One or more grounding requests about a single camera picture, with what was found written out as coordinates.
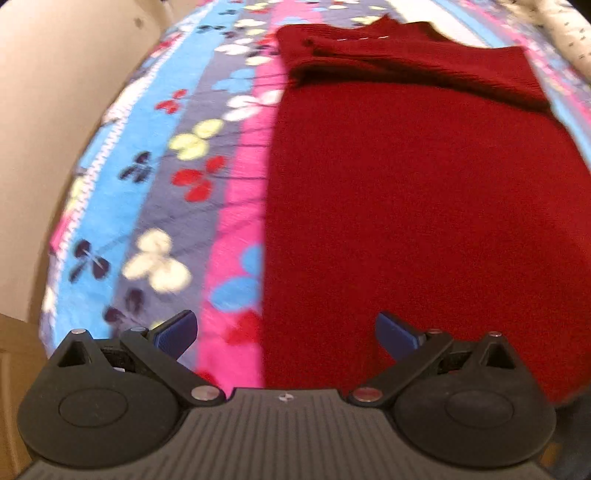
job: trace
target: pillow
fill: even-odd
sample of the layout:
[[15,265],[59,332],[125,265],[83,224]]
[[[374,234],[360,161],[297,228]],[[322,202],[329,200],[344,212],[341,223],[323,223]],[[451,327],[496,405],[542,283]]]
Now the pillow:
[[517,18],[534,25],[541,25],[541,21],[538,17],[538,0],[496,0],[496,2]]
[[538,0],[538,16],[554,46],[591,80],[591,24],[564,0]]

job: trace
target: screw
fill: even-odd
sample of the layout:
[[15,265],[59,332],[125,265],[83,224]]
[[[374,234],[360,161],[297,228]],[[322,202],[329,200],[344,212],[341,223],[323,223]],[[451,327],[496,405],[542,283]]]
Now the screw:
[[359,387],[353,391],[353,398],[364,403],[378,401],[383,396],[381,390],[372,387]]
[[219,388],[212,385],[201,385],[191,390],[191,396],[195,400],[212,401],[218,398],[220,394]]

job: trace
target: knit fabric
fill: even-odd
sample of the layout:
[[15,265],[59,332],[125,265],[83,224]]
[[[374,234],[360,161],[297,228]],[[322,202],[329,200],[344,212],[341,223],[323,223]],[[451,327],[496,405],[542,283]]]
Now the knit fabric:
[[552,400],[588,382],[591,179],[522,50],[387,17],[277,38],[267,387],[377,374],[380,310],[458,339],[500,330]]

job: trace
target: bedspread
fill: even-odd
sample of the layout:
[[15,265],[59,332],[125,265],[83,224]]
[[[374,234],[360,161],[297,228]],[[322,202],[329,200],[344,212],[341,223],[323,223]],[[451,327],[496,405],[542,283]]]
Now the bedspread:
[[[386,13],[477,47],[522,45],[591,159],[591,89],[534,26],[493,0],[213,0],[165,35],[78,162],[50,245],[41,318],[49,352],[75,327],[101,338],[192,309],[199,335],[180,361],[228,392],[263,385],[266,161],[286,81],[274,32],[355,27]],[[524,128],[508,125],[507,135]]]

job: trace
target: dark butterfly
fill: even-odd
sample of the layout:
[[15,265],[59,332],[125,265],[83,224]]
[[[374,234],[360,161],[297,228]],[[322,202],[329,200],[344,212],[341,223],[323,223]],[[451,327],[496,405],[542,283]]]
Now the dark butterfly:
[[78,258],[78,263],[70,270],[68,279],[71,283],[76,282],[87,265],[91,265],[92,276],[97,280],[102,280],[107,276],[111,269],[111,264],[103,257],[97,257],[92,254],[92,246],[88,240],[79,240],[74,245],[74,257]]
[[126,180],[133,177],[134,183],[143,183],[152,173],[152,167],[148,165],[150,160],[150,152],[142,152],[136,155],[134,163],[129,167],[125,167],[119,172],[118,178]]

